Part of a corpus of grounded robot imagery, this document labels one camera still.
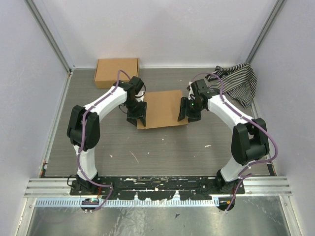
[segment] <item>striped cloth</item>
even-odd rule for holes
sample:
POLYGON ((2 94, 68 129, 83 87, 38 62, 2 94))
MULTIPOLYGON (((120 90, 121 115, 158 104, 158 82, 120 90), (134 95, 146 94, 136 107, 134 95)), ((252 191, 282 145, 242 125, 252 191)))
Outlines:
MULTIPOLYGON (((252 104, 257 78, 250 64, 241 63, 226 69, 216 66, 214 74, 217 74, 224 82, 223 93, 238 100, 245 108, 252 104)), ((206 79, 208 81, 216 80, 212 75, 207 75, 206 79)), ((220 87, 219 81, 209 86, 210 89, 220 89, 220 87)))

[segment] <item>cardboard box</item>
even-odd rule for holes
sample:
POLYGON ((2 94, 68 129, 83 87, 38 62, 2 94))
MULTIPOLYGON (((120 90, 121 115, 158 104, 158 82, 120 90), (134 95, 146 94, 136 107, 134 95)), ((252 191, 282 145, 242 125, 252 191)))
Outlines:
POLYGON ((177 121, 182 96, 183 93, 180 90, 146 93, 143 98, 143 100, 148 103, 146 127, 138 121, 137 128, 152 129, 188 124, 187 118, 180 122, 177 121))
MULTIPOLYGON (((94 76, 94 82, 98 89, 109 89, 117 80, 119 70, 126 72, 130 78, 138 76, 139 59, 99 59, 94 76)), ((120 80, 128 82, 129 79, 124 73, 120 73, 120 80)))

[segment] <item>shiny gray floor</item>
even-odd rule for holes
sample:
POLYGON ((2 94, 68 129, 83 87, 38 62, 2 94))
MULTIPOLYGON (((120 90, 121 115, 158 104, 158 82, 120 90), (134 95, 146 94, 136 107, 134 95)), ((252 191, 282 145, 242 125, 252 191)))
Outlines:
POLYGON ((239 197, 228 214, 216 207, 195 206, 103 208, 93 214, 84 214, 78 208, 37 207, 27 235, 289 236, 290 233, 279 197, 239 197))
MULTIPOLYGON (((181 89, 187 96, 188 81, 197 73, 212 71, 200 68, 140 69, 139 77, 148 92, 181 89)), ((91 103, 107 91, 95 87, 94 72, 75 70, 73 73, 46 176, 68 176, 77 172, 75 152, 66 130, 75 105, 91 103)), ((250 109, 245 110, 237 101, 232 102, 252 115, 250 109)), ((115 108, 104 118, 100 128, 95 164, 101 176, 215 175, 231 157, 231 130, 207 111, 202 112, 201 121, 188 125, 137 130, 126 121, 126 115, 115 108)), ((268 175, 266 165, 254 166, 251 171, 256 175, 268 175)))

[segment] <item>flattened cardboard box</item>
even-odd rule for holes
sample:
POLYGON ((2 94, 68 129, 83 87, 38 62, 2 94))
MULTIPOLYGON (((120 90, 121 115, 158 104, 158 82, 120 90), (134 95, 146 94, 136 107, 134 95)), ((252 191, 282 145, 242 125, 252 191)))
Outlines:
POLYGON ((146 127, 138 121, 137 128, 152 129, 188 124, 187 118, 177 121, 182 96, 183 93, 180 90, 146 93, 144 95, 144 101, 148 103, 146 127))
MULTIPOLYGON (((139 59, 99 59, 94 75, 94 82, 98 89, 109 89, 117 80, 119 70, 126 72, 130 78, 138 76, 139 59)), ((120 73, 120 80, 128 82, 129 79, 124 73, 120 73)))

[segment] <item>purple cable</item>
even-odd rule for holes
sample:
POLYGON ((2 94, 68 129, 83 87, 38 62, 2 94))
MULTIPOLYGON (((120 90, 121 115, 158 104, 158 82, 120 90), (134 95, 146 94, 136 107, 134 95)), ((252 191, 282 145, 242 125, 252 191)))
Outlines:
POLYGON ((223 98, 223 89, 224 89, 223 80, 222 80, 218 75, 212 74, 212 73, 207 73, 207 72, 202 72, 202 73, 197 74, 195 77, 193 77, 193 78, 191 79, 191 82, 193 82, 194 79, 195 79, 197 76, 203 75, 203 74, 212 75, 212 76, 216 77, 216 78, 220 81, 220 83, 221 83, 220 98, 221 98, 222 102, 223 102, 232 112, 234 112, 236 115, 238 115, 241 119, 246 120, 247 122, 249 122, 250 124, 252 124, 252 125, 255 126, 256 128, 258 128, 261 132, 263 132, 263 133, 270 139, 270 141, 272 142, 272 144, 273 144, 273 146, 274 146, 274 148, 275 148, 275 155, 274 155, 272 158, 267 159, 267 160, 261 160, 261 161, 255 161, 255 162, 249 163, 249 164, 238 174, 238 176, 239 176, 239 178, 241 179, 241 181, 240 181, 240 182, 238 183, 238 185, 236 186, 236 189, 235 189, 235 191, 234 191, 232 200, 231 200, 230 204, 227 206, 227 208, 226 208, 226 210, 225 210, 225 211, 227 212, 227 211, 230 209, 230 207, 231 207, 233 201, 235 200, 236 192, 237 192, 239 186, 241 185, 241 183, 243 182, 243 180, 246 179, 246 178, 248 178, 248 177, 250 177, 250 176, 252 176, 252 174, 248 174, 248 175, 246 175, 246 176, 242 176, 241 174, 244 173, 249 167, 251 167, 251 166, 253 166, 253 165, 261 164, 261 163, 267 163, 267 162, 271 162, 271 161, 275 160, 276 157, 278 156, 278 146, 277 146, 277 144, 276 144, 276 141, 271 137, 271 135, 270 135, 266 130, 264 130, 260 125, 256 124, 255 122, 253 122, 252 120, 250 120, 250 119, 248 119, 248 118, 246 118, 246 117, 243 117, 243 116, 242 116, 237 110, 235 110, 230 104, 226 103, 226 101, 225 101, 224 98, 223 98))
POLYGON ((98 187, 105 187, 105 188, 110 188, 110 191, 107 195, 107 197, 105 198, 105 200, 102 202, 101 205, 99 205, 98 207, 96 207, 94 210, 92 211, 97 211, 99 209, 102 208, 102 206, 105 204, 105 202, 109 199, 110 195, 112 194, 113 192, 113 186, 112 185, 109 185, 109 184, 99 184, 99 183, 95 183, 94 181, 92 181, 91 179, 88 178, 88 176, 85 174, 85 172, 82 170, 82 167, 81 167, 81 164, 80 164, 80 155, 81 155, 81 152, 83 151, 83 147, 84 147, 84 143, 85 143, 85 128, 86 128, 86 117, 87 117, 87 114, 95 107, 97 106, 99 103, 101 103, 102 101, 104 101, 106 98, 108 98, 110 95, 113 94, 113 92, 115 92, 115 90, 117 89, 118 87, 118 82, 119 82, 119 75, 120 75, 120 72, 124 73, 130 80, 130 76, 127 75, 126 72, 124 72, 123 70, 119 70, 118 73, 117 73, 117 80, 116 80, 116 85, 115 87, 113 88, 113 90, 110 91, 110 93, 108 93, 106 96, 104 96, 102 99, 100 99, 99 101, 97 101, 96 103, 94 103, 90 108, 88 108, 84 114, 83 114, 83 117, 82 117, 82 139, 81 139, 81 146, 78 150, 78 155, 77 155, 77 164, 78 164, 78 168, 81 172, 81 174, 84 176, 84 178, 90 182, 91 184, 95 185, 95 186, 98 186, 98 187))

